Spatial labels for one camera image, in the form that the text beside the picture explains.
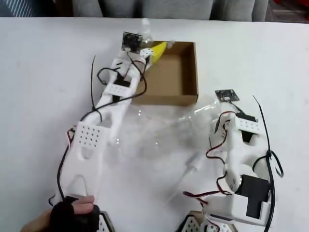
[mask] yellow banana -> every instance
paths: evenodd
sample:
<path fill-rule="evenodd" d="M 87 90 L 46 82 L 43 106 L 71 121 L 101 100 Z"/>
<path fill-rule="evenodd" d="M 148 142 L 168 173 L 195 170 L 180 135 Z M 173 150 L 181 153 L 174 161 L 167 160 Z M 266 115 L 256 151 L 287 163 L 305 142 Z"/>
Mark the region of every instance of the yellow banana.
<path fill-rule="evenodd" d="M 152 47 L 151 49 L 153 50 L 153 59 L 152 63 L 156 63 L 160 57 L 163 55 L 165 49 L 167 48 L 168 42 L 162 42 L 158 44 L 157 46 Z"/>

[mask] brown cardboard box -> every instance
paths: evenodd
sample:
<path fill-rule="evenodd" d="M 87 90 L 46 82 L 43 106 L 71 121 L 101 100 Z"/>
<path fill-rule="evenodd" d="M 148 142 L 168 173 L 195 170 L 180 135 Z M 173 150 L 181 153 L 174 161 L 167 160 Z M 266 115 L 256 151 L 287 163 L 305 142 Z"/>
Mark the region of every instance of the brown cardboard box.
<path fill-rule="evenodd" d="M 147 105 L 191 105 L 198 98 L 195 43 L 176 42 L 145 73 L 147 91 L 134 103 Z M 140 82 L 137 93 L 144 90 Z"/>

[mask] white robotic arm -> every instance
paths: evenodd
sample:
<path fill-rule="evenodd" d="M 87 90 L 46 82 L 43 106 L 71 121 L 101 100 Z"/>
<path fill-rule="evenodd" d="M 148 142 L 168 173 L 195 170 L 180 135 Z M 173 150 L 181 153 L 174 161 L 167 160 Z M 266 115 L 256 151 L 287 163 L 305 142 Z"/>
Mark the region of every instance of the white robotic arm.
<path fill-rule="evenodd" d="M 143 73 L 161 57 L 167 45 L 163 42 L 138 54 L 121 51 L 114 59 L 96 109 L 78 122 L 70 149 L 68 146 L 63 156 L 54 203 L 67 195 L 94 195 L 97 199 L 107 146 L 116 140 Z"/>
<path fill-rule="evenodd" d="M 203 199 L 204 214 L 211 221 L 223 224 L 237 221 L 265 226 L 265 231 L 268 231 L 275 207 L 275 187 L 266 156 L 274 155 L 280 177 L 283 177 L 282 167 L 277 156 L 267 149 L 269 140 L 264 118 L 259 122 L 241 112 L 230 114 L 225 122 L 228 121 L 224 129 L 227 133 L 227 158 L 223 177 L 231 192 Z"/>

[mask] finger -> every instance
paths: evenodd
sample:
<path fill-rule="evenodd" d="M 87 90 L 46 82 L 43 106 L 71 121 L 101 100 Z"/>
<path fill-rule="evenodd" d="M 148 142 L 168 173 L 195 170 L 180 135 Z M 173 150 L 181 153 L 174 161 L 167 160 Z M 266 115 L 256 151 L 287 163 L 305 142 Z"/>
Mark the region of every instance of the finger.
<path fill-rule="evenodd" d="M 93 203 L 95 201 L 95 197 L 94 196 L 87 196 L 87 197 L 83 197 L 81 199 L 78 199 L 77 201 L 73 202 L 73 205 L 75 204 L 84 204 L 84 203 Z"/>
<path fill-rule="evenodd" d="M 29 222 L 23 227 L 21 232 L 33 232 L 33 231 L 42 231 L 46 229 L 49 225 L 49 219 L 52 210 L 44 211 L 38 218 L 34 219 L 32 222 Z"/>
<path fill-rule="evenodd" d="M 92 203 L 75 204 L 73 205 L 73 208 L 74 208 L 74 214 L 88 214 L 93 210 L 93 204 Z"/>

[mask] red object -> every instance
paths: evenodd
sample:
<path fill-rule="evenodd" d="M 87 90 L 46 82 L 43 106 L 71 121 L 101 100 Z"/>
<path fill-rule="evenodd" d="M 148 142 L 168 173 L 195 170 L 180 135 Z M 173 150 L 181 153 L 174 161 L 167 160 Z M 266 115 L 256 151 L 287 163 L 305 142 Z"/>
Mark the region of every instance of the red object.
<path fill-rule="evenodd" d="M 297 2 L 299 2 L 300 4 L 303 4 L 307 7 L 309 7 L 309 0 L 296 0 Z M 274 0 L 275 3 L 281 3 L 282 0 Z"/>
<path fill-rule="evenodd" d="M 303 4 L 307 7 L 309 7 L 309 0 L 297 0 L 297 2 L 299 2 L 300 4 Z"/>

